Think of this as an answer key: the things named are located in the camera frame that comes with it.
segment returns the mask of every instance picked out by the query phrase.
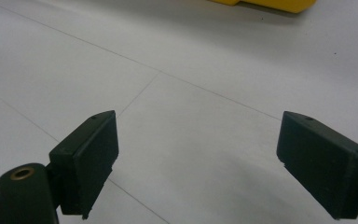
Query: yellow object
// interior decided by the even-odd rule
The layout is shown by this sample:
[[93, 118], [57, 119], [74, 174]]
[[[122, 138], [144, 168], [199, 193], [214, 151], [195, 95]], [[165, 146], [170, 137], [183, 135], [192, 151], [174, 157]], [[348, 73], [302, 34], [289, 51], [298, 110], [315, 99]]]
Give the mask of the yellow object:
[[279, 10], [298, 13], [311, 7], [316, 0], [213, 0], [229, 6], [234, 6], [240, 1], [260, 5], [263, 7], [273, 7]]

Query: floor tile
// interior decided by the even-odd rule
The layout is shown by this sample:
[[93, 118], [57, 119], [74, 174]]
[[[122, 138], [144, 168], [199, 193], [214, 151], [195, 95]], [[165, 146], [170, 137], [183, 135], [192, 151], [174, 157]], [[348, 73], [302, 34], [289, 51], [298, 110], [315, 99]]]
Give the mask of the floor tile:
[[0, 100], [0, 176], [14, 167], [48, 164], [57, 142]]
[[118, 120], [111, 178], [170, 223], [336, 223], [278, 161], [279, 130], [276, 119], [160, 76]]
[[[0, 100], [0, 176], [29, 162], [47, 165], [48, 153], [56, 145], [55, 140]], [[166, 223], [109, 180], [105, 183], [87, 221], [83, 221], [79, 216], [63, 216], [60, 209], [57, 212], [60, 222], [66, 224]]]
[[0, 6], [280, 118], [358, 141], [358, 4], [299, 15], [205, 0], [0, 0]]
[[58, 140], [120, 114], [157, 73], [0, 7], [0, 98]]

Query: yellow box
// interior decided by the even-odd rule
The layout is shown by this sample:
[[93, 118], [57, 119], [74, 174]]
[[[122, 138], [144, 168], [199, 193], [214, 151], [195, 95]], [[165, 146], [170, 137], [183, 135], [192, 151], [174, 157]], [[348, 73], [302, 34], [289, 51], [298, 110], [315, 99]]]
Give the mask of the yellow box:
[[240, 1], [260, 5], [263, 7], [273, 7], [279, 10], [298, 13], [311, 7], [316, 0], [212, 0], [217, 3], [234, 6]]

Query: black plastic part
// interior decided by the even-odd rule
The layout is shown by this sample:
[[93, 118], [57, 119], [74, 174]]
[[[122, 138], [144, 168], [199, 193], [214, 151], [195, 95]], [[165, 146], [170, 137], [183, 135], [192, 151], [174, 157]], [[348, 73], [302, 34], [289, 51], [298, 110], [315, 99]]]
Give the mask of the black plastic part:
[[46, 166], [46, 171], [48, 172], [48, 183], [50, 185], [54, 207], [57, 209], [64, 195], [62, 175], [53, 173], [51, 163]]
[[44, 165], [25, 164], [0, 177], [0, 223], [59, 223]]
[[358, 144], [316, 119], [284, 112], [277, 154], [333, 218], [357, 218]]
[[87, 218], [118, 156], [115, 111], [94, 115], [49, 153], [49, 170], [62, 180], [65, 215]]

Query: screw hole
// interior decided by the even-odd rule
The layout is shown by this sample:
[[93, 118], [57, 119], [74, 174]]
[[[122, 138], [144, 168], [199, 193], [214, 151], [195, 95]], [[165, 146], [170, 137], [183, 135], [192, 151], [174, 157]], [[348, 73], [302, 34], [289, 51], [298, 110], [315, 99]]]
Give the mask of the screw hole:
[[20, 177], [28, 175], [29, 173], [30, 173], [29, 170], [22, 170], [22, 171], [19, 171], [18, 173], [16, 173], [14, 176], [20, 178]]
[[28, 178], [29, 176], [34, 174], [34, 168], [32, 167], [22, 167], [15, 172], [13, 172], [10, 176], [12, 180], [22, 180]]

